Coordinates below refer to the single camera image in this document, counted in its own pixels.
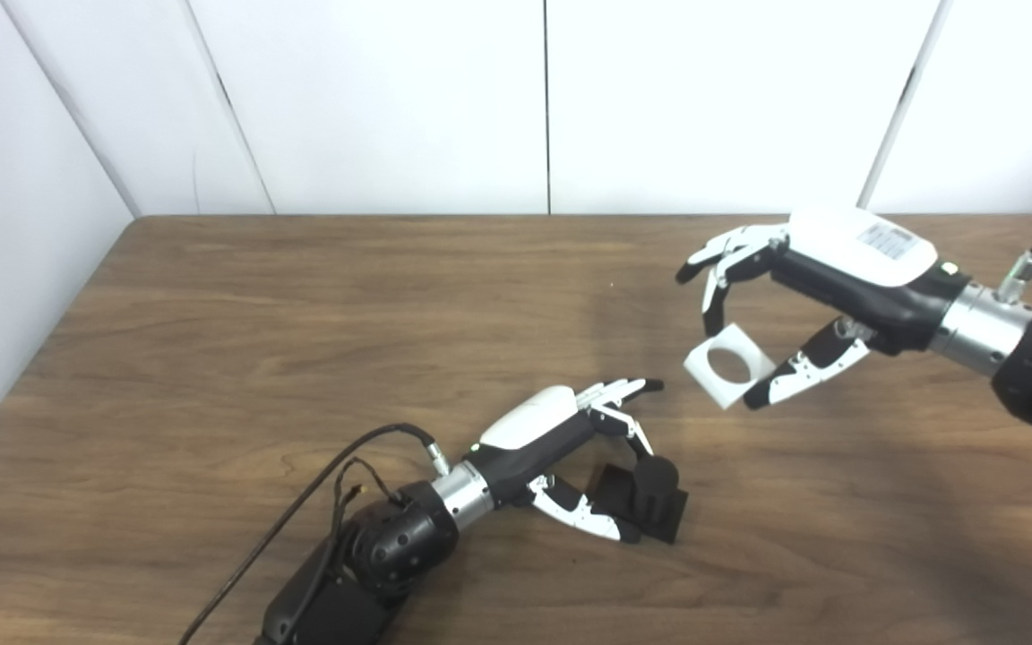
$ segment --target robotic arm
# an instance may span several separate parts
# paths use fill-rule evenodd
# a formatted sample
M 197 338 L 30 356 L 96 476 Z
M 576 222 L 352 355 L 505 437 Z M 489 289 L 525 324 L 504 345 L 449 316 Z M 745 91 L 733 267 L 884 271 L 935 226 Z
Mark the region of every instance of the robotic arm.
M 990 377 L 1007 412 L 1032 424 L 1032 305 L 1021 301 L 1032 279 L 1032 249 L 998 289 L 988 289 L 941 260 L 930 241 L 865 209 L 799 209 L 785 225 L 746 226 L 712 238 L 676 280 L 690 282 L 708 266 L 709 337 L 684 366 L 722 408 L 738 398 L 752 410 L 778 404 L 871 351 L 933 351 Z M 730 285 L 766 273 L 840 312 L 778 366 L 738 326 L 723 327 Z M 706 358 L 714 348 L 741 356 L 753 378 L 731 384 L 719 377 Z
M 536 507 L 599 538 L 639 542 L 646 518 L 598 506 L 548 470 L 598 433 L 626 440 L 639 465 L 670 465 L 654 456 L 639 422 L 620 411 L 659 389 L 660 381 L 620 379 L 579 393 L 553 385 L 528 398 L 451 470 L 438 466 L 437 479 L 400 487 L 323 540 L 269 605 L 255 645 L 377 642 L 417 584 L 452 555 L 459 535 L 506 506 Z M 430 453 L 434 464 L 445 462 L 439 449 L 430 446 Z M 677 479 L 668 483 L 675 489 Z

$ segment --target printed label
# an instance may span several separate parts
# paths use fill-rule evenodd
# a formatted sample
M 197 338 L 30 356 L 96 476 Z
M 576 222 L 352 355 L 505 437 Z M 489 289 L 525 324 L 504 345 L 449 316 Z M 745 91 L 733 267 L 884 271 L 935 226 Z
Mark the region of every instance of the printed label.
M 902 260 L 902 256 L 918 246 L 917 237 L 881 221 L 872 224 L 871 228 L 866 229 L 858 238 L 892 260 Z

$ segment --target wooden table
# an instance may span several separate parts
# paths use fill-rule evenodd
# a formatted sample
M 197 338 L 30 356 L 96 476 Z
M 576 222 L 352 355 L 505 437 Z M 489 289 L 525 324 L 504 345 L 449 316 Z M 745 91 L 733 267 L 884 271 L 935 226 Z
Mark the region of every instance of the wooden table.
M 750 218 L 147 218 L 0 409 L 0 642 L 175 642 L 321 465 L 407 420 L 449 453 L 549 384 L 663 377 L 631 405 L 690 492 L 675 547 L 533 510 L 479 522 L 387 642 L 1032 644 L 1032 428 L 938 356 L 872 356 L 759 413 L 681 367 L 702 281 Z M 1032 217 L 904 218 L 995 285 Z M 729 300 L 774 358 L 832 312 Z M 393 485 L 429 477 L 406 438 Z M 584 482 L 596 441 L 558 469 Z M 197 642 L 251 642 L 326 531 L 308 505 Z

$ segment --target silver metal connector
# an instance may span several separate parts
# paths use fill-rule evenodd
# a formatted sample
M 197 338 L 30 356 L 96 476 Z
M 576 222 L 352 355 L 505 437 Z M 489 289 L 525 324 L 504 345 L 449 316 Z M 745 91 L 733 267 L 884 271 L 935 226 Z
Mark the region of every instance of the silver metal connector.
M 429 451 L 429 457 L 432 458 L 432 466 L 438 470 L 438 475 L 441 475 L 443 478 L 450 473 L 452 467 L 448 465 L 448 458 L 441 452 L 441 446 L 438 445 L 438 442 L 427 445 L 426 450 Z
M 1017 304 L 1022 300 L 1029 281 L 1032 281 L 1032 253 L 1025 252 L 1017 258 L 1014 267 L 1006 273 L 998 291 L 995 291 L 995 299 L 1004 304 Z

